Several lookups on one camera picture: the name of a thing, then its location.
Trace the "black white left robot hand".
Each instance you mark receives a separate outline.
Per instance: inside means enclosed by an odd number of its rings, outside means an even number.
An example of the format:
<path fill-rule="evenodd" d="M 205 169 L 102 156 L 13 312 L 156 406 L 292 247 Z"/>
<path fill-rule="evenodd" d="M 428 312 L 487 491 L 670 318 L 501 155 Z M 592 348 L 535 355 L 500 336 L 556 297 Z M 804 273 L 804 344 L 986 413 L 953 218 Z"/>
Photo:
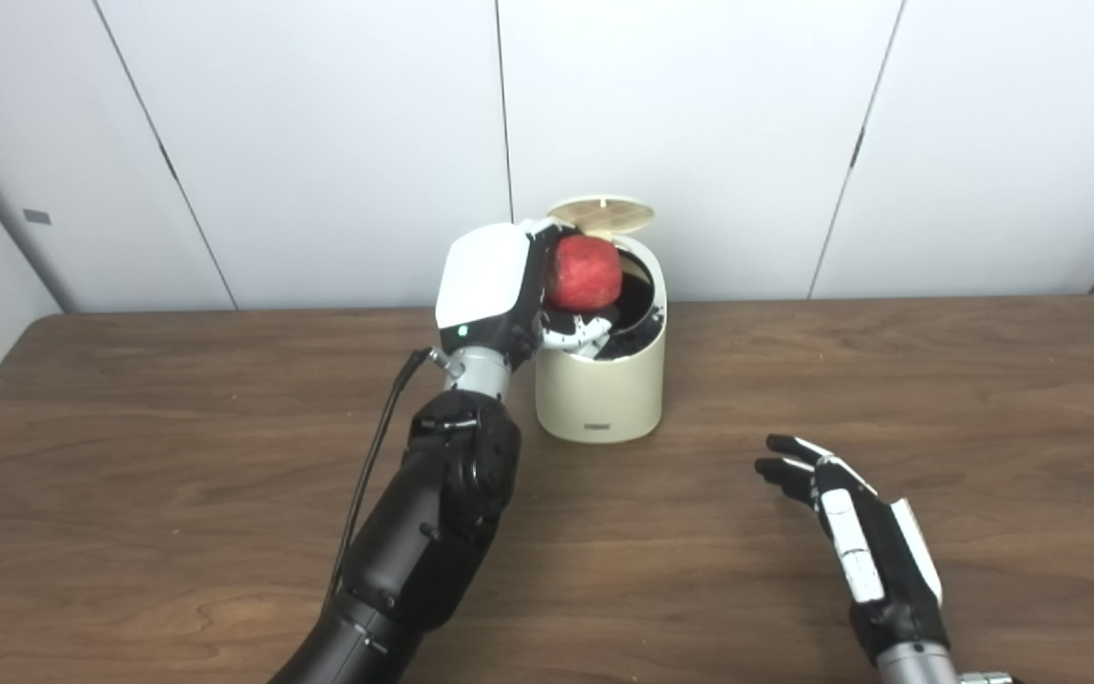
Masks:
<path fill-rule="evenodd" d="M 612 334 L 619 320 L 613 304 L 573 312 L 548 299 L 561 280 L 560 242 L 580 235 L 568 222 L 547 218 L 498 222 L 457 237 L 437 298 L 444 353 L 479 348 L 516 370 L 543 348 L 577 351 Z"/>

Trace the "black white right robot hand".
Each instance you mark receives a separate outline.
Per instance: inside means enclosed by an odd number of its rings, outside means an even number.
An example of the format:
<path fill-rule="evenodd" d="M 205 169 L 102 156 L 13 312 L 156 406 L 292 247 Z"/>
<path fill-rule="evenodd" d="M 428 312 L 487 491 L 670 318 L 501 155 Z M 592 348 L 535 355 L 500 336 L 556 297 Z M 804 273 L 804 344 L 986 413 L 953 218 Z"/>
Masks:
<path fill-rule="evenodd" d="M 790 434 L 768 434 L 771 455 L 754 468 L 787 498 L 807 506 L 833 543 L 859 648 L 870 663 L 898 648 L 948 653 L 943 588 L 907 499 L 892 503 L 833 450 Z"/>

